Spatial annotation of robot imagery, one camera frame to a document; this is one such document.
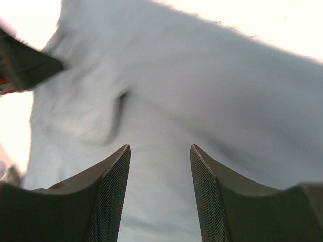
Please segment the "dark plastic object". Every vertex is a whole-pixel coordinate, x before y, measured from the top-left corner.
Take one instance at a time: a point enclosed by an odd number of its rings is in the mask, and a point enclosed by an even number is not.
[[[323,184],[266,187],[196,145],[191,167],[203,242],[323,241]]]
[[[1,242],[115,242],[130,147],[55,184],[32,191],[0,183]]]
[[[20,43],[0,28],[0,80],[8,79],[15,91],[29,90],[63,69],[60,61]]]

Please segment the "cloth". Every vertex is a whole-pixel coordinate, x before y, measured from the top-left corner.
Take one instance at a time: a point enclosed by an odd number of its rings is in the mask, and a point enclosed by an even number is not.
[[[3,18],[0,17],[0,27],[5,30],[12,37],[17,36],[17,30],[8,24]]]
[[[100,46],[87,44],[81,36],[62,27],[44,51],[61,60],[67,70],[44,86],[49,96],[43,105],[50,108],[39,118],[49,127],[83,142],[110,142],[118,115],[118,97],[127,90],[119,78],[119,66]]]
[[[130,144],[118,241],[195,242],[191,144],[268,186],[322,181],[322,65],[149,1],[63,0],[59,25],[62,34],[100,46],[129,94],[114,139],[89,144],[46,122],[60,95],[82,108],[71,91],[82,82],[70,86],[62,73],[37,87],[26,188],[49,187]],[[108,91],[105,81],[93,78],[86,98]]]

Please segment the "bright white background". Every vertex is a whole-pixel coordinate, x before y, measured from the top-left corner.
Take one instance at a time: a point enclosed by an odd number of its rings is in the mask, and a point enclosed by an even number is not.
[[[266,44],[323,62],[321,0],[166,0],[175,8],[253,36]],[[0,0],[0,16],[18,36],[43,48],[55,31],[60,0]],[[25,172],[30,149],[32,93],[0,98],[0,143]]]

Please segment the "black mesh texture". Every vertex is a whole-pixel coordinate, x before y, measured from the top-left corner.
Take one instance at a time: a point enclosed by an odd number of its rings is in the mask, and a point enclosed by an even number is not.
[[[130,150],[102,177],[88,242],[115,242],[128,179]]]
[[[203,242],[229,242],[224,207],[216,178],[195,151],[191,158],[198,217]]]

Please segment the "clothing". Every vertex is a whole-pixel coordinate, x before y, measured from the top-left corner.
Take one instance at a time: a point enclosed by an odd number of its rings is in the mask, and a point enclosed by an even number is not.
[[[4,29],[10,36],[16,37],[17,30],[15,30],[10,24],[8,24],[3,18],[0,17],[0,28]]]
[[[77,36],[84,48],[100,48],[128,95],[114,139],[95,144],[48,122],[54,109],[64,111],[56,100],[73,101],[82,82],[62,72],[37,87],[26,188],[50,187],[130,144],[118,241],[196,242],[191,144],[268,186],[322,181],[322,65],[141,0],[63,0],[59,25],[61,38]],[[89,100],[104,81],[93,78]]]

